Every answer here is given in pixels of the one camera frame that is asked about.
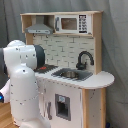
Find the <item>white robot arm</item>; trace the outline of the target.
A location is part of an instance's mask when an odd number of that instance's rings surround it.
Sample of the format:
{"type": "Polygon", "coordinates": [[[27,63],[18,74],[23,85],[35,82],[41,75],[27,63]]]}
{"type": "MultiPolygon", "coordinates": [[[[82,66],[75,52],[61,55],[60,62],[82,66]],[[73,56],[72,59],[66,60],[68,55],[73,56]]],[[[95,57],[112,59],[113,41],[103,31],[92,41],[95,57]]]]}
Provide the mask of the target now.
{"type": "Polygon", "coordinates": [[[51,128],[39,108],[39,89],[34,70],[45,64],[44,49],[11,41],[0,48],[0,73],[9,76],[11,114],[19,128],[51,128]]]}

